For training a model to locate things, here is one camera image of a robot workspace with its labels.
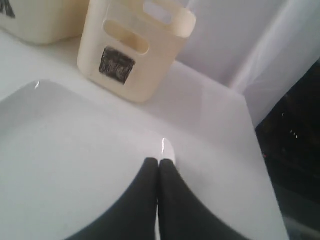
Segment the black label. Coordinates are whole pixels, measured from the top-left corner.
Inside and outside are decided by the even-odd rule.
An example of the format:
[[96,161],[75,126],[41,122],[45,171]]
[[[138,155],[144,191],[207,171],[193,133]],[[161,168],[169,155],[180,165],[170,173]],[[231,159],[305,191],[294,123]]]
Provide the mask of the black label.
[[8,17],[15,19],[16,15],[11,7],[9,0],[0,0],[0,13],[6,14]]
[[112,47],[104,49],[99,72],[125,84],[136,62]]

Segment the white countertop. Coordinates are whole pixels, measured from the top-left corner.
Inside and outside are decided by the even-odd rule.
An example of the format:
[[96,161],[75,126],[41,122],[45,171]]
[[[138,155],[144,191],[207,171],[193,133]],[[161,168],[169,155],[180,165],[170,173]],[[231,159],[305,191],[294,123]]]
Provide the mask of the white countertop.
[[32,46],[0,31],[0,100],[36,80],[57,82],[166,136],[191,190],[236,231],[289,239],[243,96],[175,62],[149,102],[132,104],[81,75],[79,42]]

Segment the white container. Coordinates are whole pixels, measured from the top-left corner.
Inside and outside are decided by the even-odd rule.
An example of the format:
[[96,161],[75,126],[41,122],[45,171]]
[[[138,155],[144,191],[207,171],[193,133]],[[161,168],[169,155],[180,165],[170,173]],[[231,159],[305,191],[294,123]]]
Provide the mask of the white container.
[[[150,13],[150,7],[159,9]],[[117,95],[145,102],[195,25],[194,14],[172,0],[91,0],[78,67]]]
[[81,35],[89,0],[0,0],[0,27],[33,44]]

